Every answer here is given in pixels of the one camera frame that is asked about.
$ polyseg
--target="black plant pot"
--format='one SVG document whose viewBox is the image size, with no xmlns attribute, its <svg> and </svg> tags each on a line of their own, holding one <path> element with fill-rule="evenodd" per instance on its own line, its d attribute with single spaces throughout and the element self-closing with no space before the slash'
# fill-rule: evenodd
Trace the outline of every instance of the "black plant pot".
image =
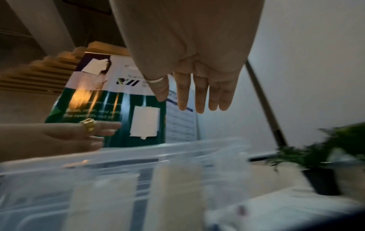
<svg viewBox="0 0 365 231">
<path fill-rule="evenodd" d="M 319 195 L 338 196 L 341 194 L 332 169 L 309 169 L 302 172 Z"/>
</svg>

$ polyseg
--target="green triangle on banner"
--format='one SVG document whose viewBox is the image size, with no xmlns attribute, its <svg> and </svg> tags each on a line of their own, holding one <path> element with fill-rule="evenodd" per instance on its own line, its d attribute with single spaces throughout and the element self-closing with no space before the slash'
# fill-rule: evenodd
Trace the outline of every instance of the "green triangle on banner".
<svg viewBox="0 0 365 231">
<path fill-rule="evenodd" d="M 49 115 L 50 116 L 55 115 L 55 114 L 60 113 L 60 112 L 62 112 L 62 111 L 60 109 L 58 109 L 57 106 L 54 106 L 53 110 L 51 111 L 51 113 Z"/>
</svg>

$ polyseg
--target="logo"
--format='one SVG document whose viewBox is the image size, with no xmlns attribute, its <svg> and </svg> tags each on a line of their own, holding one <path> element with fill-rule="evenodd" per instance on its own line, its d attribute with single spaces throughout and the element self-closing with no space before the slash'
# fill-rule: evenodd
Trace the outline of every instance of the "logo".
<svg viewBox="0 0 365 231">
<path fill-rule="evenodd" d="M 137 83 L 139 83 L 139 82 L 140 82 L 139 80 L 118 78 L 117 84 L 128 85 L 128 86 L 136 86 Z"/>
</svg>

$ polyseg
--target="clear plastic bin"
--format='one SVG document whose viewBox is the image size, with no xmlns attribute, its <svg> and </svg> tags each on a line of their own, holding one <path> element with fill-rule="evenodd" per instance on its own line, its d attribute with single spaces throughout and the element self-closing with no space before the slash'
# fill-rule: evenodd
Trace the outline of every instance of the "clear plastic bin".
<svg viewBox="0 0 365 231">
<path fill-rule="evenodd" d="M 246 150 L 229 138 L 5 162 L 0 231 L 246 230 Z"/>
</svg>

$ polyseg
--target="person printed on banner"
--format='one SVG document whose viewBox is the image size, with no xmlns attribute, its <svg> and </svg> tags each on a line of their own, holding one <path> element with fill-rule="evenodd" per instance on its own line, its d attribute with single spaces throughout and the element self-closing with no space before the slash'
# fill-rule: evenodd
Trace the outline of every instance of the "person printed on banner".
<svg viewBox="0 0 365 231">
<path fill-rule="evenodd" d="M 92 59 L 82 71 L 72 73 L 66 87 L 89 91 L 102 90 L 108 81 L 106 74 L 110 66 L 110 59 Z"/>
</svg>

